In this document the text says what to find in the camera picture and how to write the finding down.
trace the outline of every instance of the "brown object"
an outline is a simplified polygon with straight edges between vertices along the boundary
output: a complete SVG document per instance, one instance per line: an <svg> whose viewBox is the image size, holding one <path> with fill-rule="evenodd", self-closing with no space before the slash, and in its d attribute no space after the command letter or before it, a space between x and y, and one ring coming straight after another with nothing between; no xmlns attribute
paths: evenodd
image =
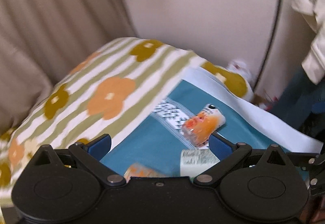
<svg viewBox="0 0 325 224"><path fill-rule="evenodd" d="M105 43L134 36L121 0L0 0L0 135Z"/></svg>

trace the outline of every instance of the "screw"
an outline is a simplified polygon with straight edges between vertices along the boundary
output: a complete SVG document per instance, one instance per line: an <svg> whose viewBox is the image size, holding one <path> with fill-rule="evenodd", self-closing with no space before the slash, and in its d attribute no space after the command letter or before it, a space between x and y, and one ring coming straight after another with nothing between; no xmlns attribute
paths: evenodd
<svg viewBox="0 0 325 224"><path fill-rule="evenodd" d="M110 183L119 183L124 179L123 176L121 175L110 175L107 177L107 181L109 181Z"/></svg>
<svg viewBox="0 0 325 224"><path fill-rule="evenodd" d="M315 184L317 184L317 181L318 181L317 178L311 179L310 184L314 186Z"/></svg>
<svg viewBox="0 0 325 224"><path fill-rule="evenodd" d="M199 175L196 177L196 180L198 180L201 183L209 183L212 181L211 175Z"/></svg>

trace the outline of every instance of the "teal fabric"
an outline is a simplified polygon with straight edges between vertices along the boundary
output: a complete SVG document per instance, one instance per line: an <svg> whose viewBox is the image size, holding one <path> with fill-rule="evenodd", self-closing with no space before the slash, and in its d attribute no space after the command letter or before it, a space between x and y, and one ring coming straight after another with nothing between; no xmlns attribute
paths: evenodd
<svg viewBox="0 0 325 224"><path fill-rule="evenodd" d="M181 109L171 110L157 118L155 111L163 109L167 103ZM138 162L167 176L179 176L180 154L183 149L191 149L179 135L182 114L191 116L199 113L206 104L213 104L226 118L226 124L218 132L232 143L246 142L255 149L266 149L274 143L249 125L237 112L226 104L197 88L181 81L160 104L126 139L109 152L101 162L123 175L127 168Z"/></svg>

